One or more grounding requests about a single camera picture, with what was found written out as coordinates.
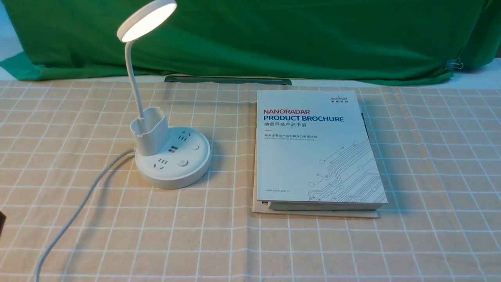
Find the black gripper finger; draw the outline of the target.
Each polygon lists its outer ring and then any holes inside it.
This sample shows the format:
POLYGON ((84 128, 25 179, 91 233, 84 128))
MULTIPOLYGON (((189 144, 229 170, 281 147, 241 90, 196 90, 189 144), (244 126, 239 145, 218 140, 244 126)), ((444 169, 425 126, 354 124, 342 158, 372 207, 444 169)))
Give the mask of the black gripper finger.
POLYGON ((6 222, 6 215, 2 211, 0 211, 0 235, 2 235, 5 222, 6 222))

